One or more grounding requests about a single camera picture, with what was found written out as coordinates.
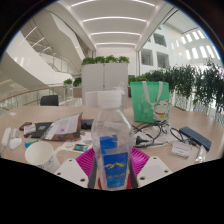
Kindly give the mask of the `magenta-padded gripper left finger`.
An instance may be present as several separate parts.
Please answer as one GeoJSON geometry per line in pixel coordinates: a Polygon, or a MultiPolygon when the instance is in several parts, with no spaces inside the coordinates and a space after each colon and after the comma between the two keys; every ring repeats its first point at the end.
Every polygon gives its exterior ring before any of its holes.
{"type": "Polygon", "coordinates": [[[97,165],[94,150],[89,149],[76,159],[67,159],[55,174],[84,188],[93,189],[96,182],[97,165]]]}

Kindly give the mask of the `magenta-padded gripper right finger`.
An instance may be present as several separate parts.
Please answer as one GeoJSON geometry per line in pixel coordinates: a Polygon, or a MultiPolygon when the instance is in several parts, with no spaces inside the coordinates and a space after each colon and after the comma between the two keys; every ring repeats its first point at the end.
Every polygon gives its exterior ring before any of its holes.
{"type": "Polygon", "coordinates": [[[157,181],[172,171],[158,156],[148,156],[139,149],[131,151],[129,187],[139,188],[157,181]]]}

